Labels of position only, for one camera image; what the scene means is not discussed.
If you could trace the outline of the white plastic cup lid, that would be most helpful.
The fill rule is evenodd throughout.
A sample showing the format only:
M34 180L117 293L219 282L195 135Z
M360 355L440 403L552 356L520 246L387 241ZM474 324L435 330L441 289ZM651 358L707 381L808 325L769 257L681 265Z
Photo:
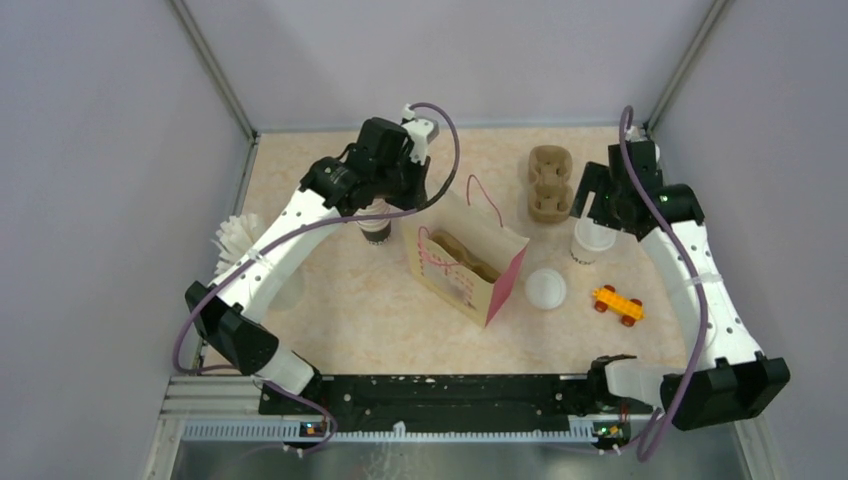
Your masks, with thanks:
M574 241L584 250L604 252L611 249L616 242L617 232L605 226L596 224L588 217L580 218L574 230Z

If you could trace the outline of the white paper coffee cup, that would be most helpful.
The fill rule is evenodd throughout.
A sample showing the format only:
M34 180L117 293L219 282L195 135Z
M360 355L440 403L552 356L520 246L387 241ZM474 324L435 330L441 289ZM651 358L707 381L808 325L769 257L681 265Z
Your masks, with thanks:
M580 218L574 227L570 255L580 265L591 265L613 248L616 238L615 230L588 217Z

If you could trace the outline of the cream Cakes paper bag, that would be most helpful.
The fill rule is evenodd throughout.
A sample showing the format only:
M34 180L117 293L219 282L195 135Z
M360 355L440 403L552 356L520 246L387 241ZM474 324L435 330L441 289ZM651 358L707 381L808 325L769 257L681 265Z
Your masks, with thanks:
M400 221L413 277L484 328L518 282L529 239L510 228L476 175Z

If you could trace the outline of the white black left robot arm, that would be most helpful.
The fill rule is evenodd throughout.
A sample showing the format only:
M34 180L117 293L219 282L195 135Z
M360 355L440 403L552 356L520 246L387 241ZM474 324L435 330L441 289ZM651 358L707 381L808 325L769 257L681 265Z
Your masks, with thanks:
M209 285L185 293L200 337L245 376L283 388L297 413L319 404L317 370L263 326L270 303L312 251L341 224L383 200L399 211L424 204L429 144L437 122L409 114L399 123L363 122L338 157L314 162L276 220Z

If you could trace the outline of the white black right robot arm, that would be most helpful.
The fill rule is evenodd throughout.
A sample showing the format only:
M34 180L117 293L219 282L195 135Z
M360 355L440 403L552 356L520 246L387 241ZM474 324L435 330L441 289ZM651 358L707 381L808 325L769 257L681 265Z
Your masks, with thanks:
M682 369L634 355L602 356L591 364L587 400L600 412L636 400L670 414L681 431L755 418L789 383L790 369L747 330L694 191L664 181L657 151L650 140L609 146L607 164L586 165L571 214L637 240L662 279L693 373L686 380Z

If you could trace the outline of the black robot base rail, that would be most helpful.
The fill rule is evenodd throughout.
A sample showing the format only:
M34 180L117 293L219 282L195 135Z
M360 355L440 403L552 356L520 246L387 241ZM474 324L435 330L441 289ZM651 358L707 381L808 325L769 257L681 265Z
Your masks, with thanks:
M261 390L262 415L327 410L342 433L382 432L402 422L411 433L564 432L579 419L648 414L635 400L603 400L584 375L325 375L300 401Z

